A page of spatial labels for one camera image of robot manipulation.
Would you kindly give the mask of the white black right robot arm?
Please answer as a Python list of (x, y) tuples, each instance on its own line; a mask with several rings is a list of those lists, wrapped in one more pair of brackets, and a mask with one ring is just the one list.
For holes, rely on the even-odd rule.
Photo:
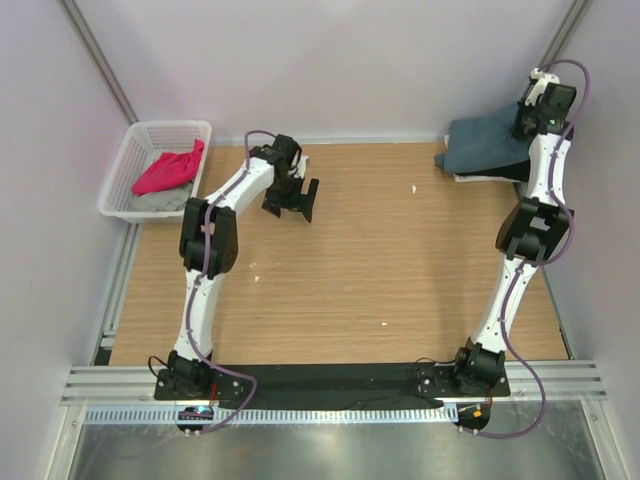
[(576, 95), (576, 88), (544, 74), (530, 80), (518, 103), (512, 136), (529, 142), (528, 186), (496, 238), (502, 264), (489, 306), (450, 372), (452, 387), (461, 395), (485, 393), (502, 382), (511, 327), (526, 289), (572, 230), (563, 186), (574, 130), (567, 116)]

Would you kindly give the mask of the teal blue t-shirt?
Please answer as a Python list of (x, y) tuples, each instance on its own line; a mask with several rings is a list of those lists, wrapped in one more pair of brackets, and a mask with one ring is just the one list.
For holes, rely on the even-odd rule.
[(490, 113), (453, 120), (446, 151), (434, 163), (447, 174), (510, 167), (529, 160), (529, 143), (511, 136), (518, 106), (511, 102)]

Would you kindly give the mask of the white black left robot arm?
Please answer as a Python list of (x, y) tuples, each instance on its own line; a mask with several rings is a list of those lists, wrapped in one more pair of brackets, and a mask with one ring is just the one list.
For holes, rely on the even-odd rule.
[(214, 193), (187, 201), (179, 241), (186, 278), (181, 328), (166, 366), (157, 377), (161, 389), (189, 399), (204, 398), (214, 385), (213, 320), (226, 275), (239, 254), (238, 218), (259, 196), (262, 208), (279, 217), (284, 210), (312, 221), (319, 187), (306, 181), (308, 157), (284, 134), (245, 148), (241, 167)]

